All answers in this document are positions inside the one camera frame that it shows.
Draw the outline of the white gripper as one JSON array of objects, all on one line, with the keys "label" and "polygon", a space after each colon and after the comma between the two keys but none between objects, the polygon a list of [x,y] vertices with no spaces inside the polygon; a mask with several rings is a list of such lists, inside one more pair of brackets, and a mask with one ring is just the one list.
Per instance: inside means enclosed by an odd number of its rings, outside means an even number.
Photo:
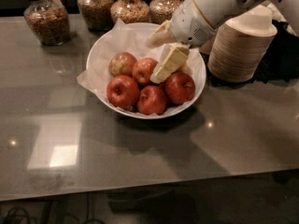
[{"label": "white gripper", "polygon": [[[145,45],[154,49],[177,40],[202,47],[215,34],[216,30],[208,24],[195,2],[185,0],[175,10],[171,21],[164,21],[147,38]],[[156,84],[164,82],[187,62],[189,53],[189,47],[186,45],[179,43],[166,45],[150,76],[150,81]]]}]

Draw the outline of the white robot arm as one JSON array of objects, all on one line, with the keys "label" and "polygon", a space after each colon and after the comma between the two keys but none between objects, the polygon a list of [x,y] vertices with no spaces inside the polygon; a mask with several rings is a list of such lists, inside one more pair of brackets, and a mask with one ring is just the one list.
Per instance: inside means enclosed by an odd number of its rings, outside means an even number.
[{"label": "white robot arm", "polygon": [[266,51],[263,39],[257,44],[248,41],[248,35],[233,33],[226,22],[253,11],[266,0],[184,0],[169,21],[148,38],[150,48],[179,42],[186,46],[203,46],[210,38],[214,45],[209,55],[208,70],[217,79],[242,83],[253,78],[249,56],[260,55],[267,64],[266,80],[274,77],[290,79],[298,76],[298,37],[287,32],[286,26],[298,27],[298,0],[268,0],[287,20],[271,24],[278,29]]}]

